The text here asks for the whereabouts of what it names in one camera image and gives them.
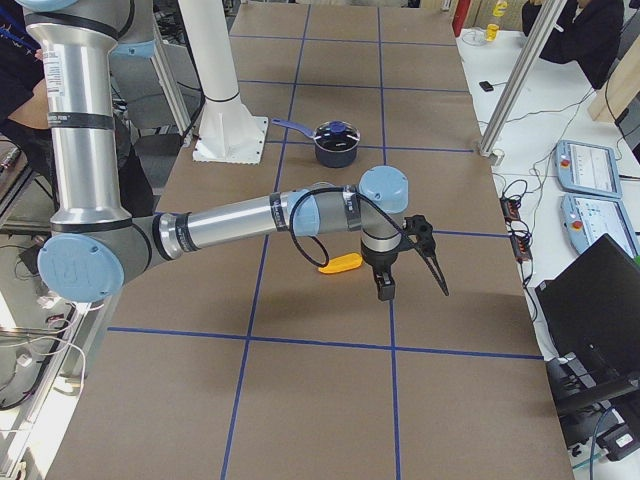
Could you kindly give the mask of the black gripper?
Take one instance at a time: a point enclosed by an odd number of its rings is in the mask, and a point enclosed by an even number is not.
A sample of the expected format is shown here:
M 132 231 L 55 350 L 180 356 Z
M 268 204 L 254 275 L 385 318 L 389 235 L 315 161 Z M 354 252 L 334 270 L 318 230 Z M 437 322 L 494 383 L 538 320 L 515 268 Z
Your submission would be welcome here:
M 449 288 L 445 275 L 435 255 L 435 239 L 433 226 L 423 215 L 404 218 L 402 232 L 394 240 L 397 244 L 390 250 L 377 251 L 369 248 L 361 241 L 363 260 L 372 267 L 380 301 L 392 301 L 395 298 L 396 283 L 392 276 L 392 265 L 400 252 L 414 250 L 423 259 L 444 296 L 449 296 Z

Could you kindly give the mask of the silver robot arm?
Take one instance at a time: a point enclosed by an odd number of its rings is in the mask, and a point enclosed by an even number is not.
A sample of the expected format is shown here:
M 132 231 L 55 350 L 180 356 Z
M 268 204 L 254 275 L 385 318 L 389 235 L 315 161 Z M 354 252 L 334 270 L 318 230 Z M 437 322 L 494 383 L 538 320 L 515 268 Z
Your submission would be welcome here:
M 383 301 L 394 297 L 391 268 L 402 251 L 416 251 L 445 284 L 431 225 L 405 215 L 408 181 L 391 166 L 366 171 L 354 186 L 314 185 L 200 213 L 133 218 L 120 201 L 109 57 L 121 45 L 152 52 L 151 4 L 26 1 L 23 9 L 43 51 L 60 202 L 38 269 L 61 297 L 99 301 L 184 253 L 280 231 L 293 241 L 359 231 Z

